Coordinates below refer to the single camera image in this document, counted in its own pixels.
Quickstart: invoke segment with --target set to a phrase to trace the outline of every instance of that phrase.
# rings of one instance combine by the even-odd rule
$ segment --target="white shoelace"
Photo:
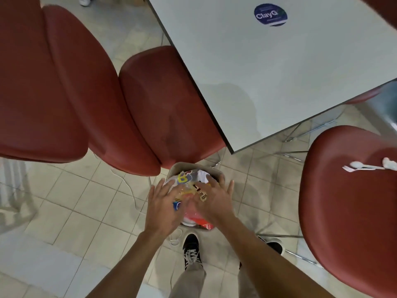
[[[185,269],[188,265],[194,264],[196,261],[201,263],[201,260],[198,260],[197,257],[197,250],[187,250],[185,253],[185,260],[187,262],[187,265],[185,266]]]

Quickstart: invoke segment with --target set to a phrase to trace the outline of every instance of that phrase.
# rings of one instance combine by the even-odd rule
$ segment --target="blue label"
[[[284,25],[288,19],[287,13],[281,7],[273,4],[261,4],[254,10],[256,19],[269,26]]]

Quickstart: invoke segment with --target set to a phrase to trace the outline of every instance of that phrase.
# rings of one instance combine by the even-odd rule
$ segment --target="white plastic cutlery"
[[[376,170],[376,168],[356,168],[356,169],[354,169],[354,168],[351,168],[351,167],[349,167],[349,166],[343,166],[342,167],[344,170],[346,170],[347,172],[354,172],[354,171],[356,171],[356,170]]]
[[[365,165],[365,164],[362,164],[362,163],[359,162],[359,161],[353,161],[353,162],[351,162],[351,163],[350,163],[350,166],[353,167],[353,168],[357,168],[357,169],[360,169],[360,168],[385,169],[384,167],[381,167],[381,166]]]

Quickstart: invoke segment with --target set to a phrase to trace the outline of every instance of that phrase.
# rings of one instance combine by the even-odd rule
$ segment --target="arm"
[[[235,217],[231,204],[232,183],[226,191],[224,178],[220,179],[219,184],[211,177],[208,180],[211,186],[196,183],[208,195],[205,201],[196,195],[196,207],[227,238],[260,297],[333,297]]]
[[[168,193],[174,181],[168,182],[164,187],[163,184],[164,179],[161,179],[156,188],[150,188],[145,230],[87,298],[136,297],[154,254],[166,237],[179,226],[185,214],[186,201],[182,202],[177,211],[172,205],[183,185],[174,187]]]

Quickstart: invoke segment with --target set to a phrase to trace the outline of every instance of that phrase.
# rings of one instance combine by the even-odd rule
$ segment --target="white floor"
[[[131,55],[167,44],[147,7],[119,0],[95,0],[82,8],[77,0],[41,0],[74,13],[105,47],[117,70]],[[301,131],[344,111],[337,124],[356,125],[376,132],[353,106],[342,106],[301,126]],[[282,143],[274,136],[235,155],[222,150],[218,166],[227,181],[234,179],[236,215],[256,232],[299,234],[298,198],[303,166],[273,153],[307,150],[322,128],[300,140]],[[202,163],[217,160],[213,155]],[[0,211],[0,298],[85,297],[135,242],[145,226],[147,179],[113,171],[91,151],[76,162],[48,165],[0,162],[2,205],[22,205],[21,212]],[[156,183],[167,175],[161,170]],[[202,297],[237,297],[239,261],[223,235],[200,231],[201,256],[207,278]],[[303,240],[286,239],[286,248],[312,258]],[[145,275],[141,297],[167,297],[183,272],[181,244],[165,241]],[[286,255],[337,298],[367,297],[328,272]]]

